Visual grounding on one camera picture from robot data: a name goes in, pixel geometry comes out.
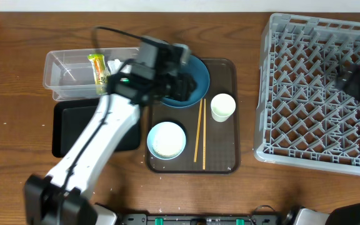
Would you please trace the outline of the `white cup green inside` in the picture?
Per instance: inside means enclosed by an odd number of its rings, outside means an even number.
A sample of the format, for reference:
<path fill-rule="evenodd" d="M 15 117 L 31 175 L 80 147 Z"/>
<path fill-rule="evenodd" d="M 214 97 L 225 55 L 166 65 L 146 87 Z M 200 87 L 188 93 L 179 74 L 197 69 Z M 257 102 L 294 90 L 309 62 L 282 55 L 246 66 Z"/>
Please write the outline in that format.
<path fill-rule="evenodd" d="M 216 122 L 226 121 L 235 110 L 236 101 L 229 94 L 217 94 L 211 100 L 211 114 Z"/>

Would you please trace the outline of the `white napkin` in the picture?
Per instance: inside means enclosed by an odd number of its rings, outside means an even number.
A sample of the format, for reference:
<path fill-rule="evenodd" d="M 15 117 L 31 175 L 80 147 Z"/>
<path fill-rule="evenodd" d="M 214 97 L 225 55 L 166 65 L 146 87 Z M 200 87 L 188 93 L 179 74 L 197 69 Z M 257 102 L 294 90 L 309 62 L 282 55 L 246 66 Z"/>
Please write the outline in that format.
<path fill-rule="evenodd" d="M 110 60 L 107 62 L 111 74 L 116 74 L 118 69 L 122 66 L 122 61 L 119 59 Z"/>

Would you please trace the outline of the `green orange snack wrapper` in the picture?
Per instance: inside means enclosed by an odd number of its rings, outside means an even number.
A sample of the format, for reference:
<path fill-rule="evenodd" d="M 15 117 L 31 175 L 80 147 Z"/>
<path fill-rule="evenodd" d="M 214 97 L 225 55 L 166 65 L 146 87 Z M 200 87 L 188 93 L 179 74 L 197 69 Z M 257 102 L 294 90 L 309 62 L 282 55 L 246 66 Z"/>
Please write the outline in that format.
<path fill-rule="evenodd" d="M 103 54 L 90 54 L 87 56 L 91 62 L 96 93 L 104 94 L 106 92 L 107 78 L 110 76 L 109 69 L 106 67 Z"/>

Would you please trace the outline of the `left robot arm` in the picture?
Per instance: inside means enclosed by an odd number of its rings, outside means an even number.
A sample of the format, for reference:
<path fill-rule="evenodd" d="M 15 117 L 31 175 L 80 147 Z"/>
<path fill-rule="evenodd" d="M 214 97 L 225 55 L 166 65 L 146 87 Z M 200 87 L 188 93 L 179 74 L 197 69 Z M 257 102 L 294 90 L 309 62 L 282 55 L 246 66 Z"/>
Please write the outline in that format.
<path fill-rule="evenodd" d="M 185 44 L 141 38 L 138 55 L 108 76 L 106 93 L 77 141 L 41 178 L 24 185 L 28 224 L 115 224 L 112 210 L 91 204 L 103 168 L 125 134 L 139 121 L 141 108 L 171 98 L 186 101 L 196 88 L 193 78 L 180 72 L 191 55 Z"/>

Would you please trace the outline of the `grey dishwasher rack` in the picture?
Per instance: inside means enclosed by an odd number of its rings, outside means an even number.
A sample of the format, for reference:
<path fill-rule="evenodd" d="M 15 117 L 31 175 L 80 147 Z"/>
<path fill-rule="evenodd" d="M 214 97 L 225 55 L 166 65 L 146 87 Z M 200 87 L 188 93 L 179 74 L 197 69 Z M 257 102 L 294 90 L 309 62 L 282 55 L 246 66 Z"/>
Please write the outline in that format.
<path fill-rule="evenodd" d="M 262 32 L 254 157 L 360 176 L 360 102 L 336 89 L 360 66 L 360 22 L 274 13 Z"/>

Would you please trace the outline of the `dark blue plate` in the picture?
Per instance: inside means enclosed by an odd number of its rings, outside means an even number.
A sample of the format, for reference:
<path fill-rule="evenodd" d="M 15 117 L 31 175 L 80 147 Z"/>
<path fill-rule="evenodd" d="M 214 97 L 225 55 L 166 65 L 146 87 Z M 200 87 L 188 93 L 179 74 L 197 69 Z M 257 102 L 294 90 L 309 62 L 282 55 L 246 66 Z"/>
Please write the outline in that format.
<path fill-rule="evenodd" d="M 163 98 L 161 102 L 172 108 L 187 108 L 198 103 L 208 92 L 210 85 L 209 71 L 203 61 L 196 56 L 191 55 L 188 64 L 182 67 L 180 72 L 189 74 L 195 80 L 197 86 L 187 101 Z"/>

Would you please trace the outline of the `right wooden chopstick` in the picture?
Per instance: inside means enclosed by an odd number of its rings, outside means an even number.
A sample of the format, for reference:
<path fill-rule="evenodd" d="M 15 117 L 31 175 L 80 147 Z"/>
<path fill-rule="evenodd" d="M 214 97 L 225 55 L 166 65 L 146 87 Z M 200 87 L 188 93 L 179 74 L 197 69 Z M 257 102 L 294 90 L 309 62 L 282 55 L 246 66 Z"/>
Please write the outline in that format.
<path fill-rule="evenodd" d="M 202 169 L 206 170 L 206 99 L 203 99 Z"/>

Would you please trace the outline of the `wooden chopstick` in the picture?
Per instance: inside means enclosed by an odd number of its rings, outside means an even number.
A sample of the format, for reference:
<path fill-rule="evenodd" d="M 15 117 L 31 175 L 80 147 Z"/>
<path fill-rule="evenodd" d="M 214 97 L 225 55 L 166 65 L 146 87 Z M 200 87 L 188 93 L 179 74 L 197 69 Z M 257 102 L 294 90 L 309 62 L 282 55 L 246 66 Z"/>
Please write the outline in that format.
<path fill-rule="evenodd" d="M 199 102 L 199 112 L 198 112 L 198 120 L 197 120 L 197 129 L 196 129 L 196 142 L 194 148 L 194 163 L 198 160 L 198 147 L 199 147 L 199 135 L 200 135 L 200 127 L 201 127 L 201 114 L 202 114 L 203 100 L 201 99 Z"/>
<path fill-rule="evenodd" d="M 203 99 L 202 169 L 206 170 L 206 99 Z"/>

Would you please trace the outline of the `left wooden chopstick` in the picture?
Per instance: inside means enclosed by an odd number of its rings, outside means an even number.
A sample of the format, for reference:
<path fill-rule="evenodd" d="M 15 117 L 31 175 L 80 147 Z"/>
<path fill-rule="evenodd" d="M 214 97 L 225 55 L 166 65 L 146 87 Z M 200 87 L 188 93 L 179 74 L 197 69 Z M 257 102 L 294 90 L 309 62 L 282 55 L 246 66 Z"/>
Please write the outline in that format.
<path fill-rule="evenodd" d="M 201 114 L 202 114 L 203 100 L 201 99 L 199 102 L 199 112 L 198 112 L 198 120 L 197 120 L 197 129 L 196 129 L 196 142 L 194 148 L 194 163 L 198 160 L 198 147 L 199 147 L 199 135 L 200 135 L 200 127 L 201 127 Z"/>

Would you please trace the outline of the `light blue bowl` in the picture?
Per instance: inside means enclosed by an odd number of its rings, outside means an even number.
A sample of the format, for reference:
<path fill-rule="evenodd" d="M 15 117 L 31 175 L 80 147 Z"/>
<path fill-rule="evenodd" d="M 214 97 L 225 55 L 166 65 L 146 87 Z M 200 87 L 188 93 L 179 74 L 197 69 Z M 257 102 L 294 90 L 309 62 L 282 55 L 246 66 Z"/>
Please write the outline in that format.
<path fill-rule="evenodd" d="M 160 122 L 147 135 L 147 148 L 158 159 L 174 159 L 185 147 L 186 134 L 183 128 L 174 122 Z"/>

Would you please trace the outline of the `brown serving tray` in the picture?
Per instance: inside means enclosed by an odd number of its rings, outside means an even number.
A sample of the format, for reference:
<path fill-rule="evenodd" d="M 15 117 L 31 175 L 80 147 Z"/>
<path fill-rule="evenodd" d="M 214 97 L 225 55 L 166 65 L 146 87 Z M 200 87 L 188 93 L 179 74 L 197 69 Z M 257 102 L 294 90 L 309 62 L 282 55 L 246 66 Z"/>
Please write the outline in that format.
<path fill-rule="evenodd" d="M 197 162 L 194 148 L 198 123 L 199 102 L 184 108 L 169 107 L 162 103 L 149 108 L 148 130 L 161 122 L 173 122 L 184 129 L 186 147 L 176 158 L 162 160 L 146 151 L 146 165 L 155 173 L 168 174 L 230 174 L 240 164 L 239 121 L 234 112 L 224 122 L 212 118 L 210 103 L 217 94 L 225 93 L 237 98 L 236 69 L 228 59 L 205 58 L 202 60 L 210 75 L 206 99 L 206 170 L 203 170 L 203 100 Z"/>

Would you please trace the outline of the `clear plastic bin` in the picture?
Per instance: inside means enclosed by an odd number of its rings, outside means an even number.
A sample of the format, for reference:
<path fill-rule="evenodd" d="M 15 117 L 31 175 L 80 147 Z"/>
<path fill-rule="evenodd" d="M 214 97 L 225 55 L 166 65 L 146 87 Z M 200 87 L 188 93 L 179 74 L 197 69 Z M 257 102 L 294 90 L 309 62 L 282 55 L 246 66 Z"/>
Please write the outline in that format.
<path fill-rule="evenodd" d="M 52 91 L 55 101 L 98 98 L 92 62 L 94 49 L 51 51 L 46 55 L 43 86 Z"/>

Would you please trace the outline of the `black plastic bin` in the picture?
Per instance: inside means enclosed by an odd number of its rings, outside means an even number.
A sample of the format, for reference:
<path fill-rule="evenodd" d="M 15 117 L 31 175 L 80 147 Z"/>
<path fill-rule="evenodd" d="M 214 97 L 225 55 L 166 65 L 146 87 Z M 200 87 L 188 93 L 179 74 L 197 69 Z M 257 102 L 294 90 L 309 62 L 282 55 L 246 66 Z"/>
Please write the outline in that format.
<path fill-rule="evenodd" d="M 82 99 L 59 102 L 54 107 L 52 155 L 64 157 L 74 145 L 93 117 L 99 99 Z M 132 151 L 141 142 L 141 125 L 138 121 L 121 139 L 116 152 Z"/>

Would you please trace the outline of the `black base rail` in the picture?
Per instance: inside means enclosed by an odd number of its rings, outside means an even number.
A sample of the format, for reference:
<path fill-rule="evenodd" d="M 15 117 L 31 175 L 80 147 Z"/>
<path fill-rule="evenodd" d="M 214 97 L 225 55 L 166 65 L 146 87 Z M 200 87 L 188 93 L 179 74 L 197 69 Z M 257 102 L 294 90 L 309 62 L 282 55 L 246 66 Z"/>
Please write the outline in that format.
<path fill-rule="evenodd" d="M 117 225 L 281 225 L 277 214 L 255 215 L 170 215 L 123 214 Z"/>

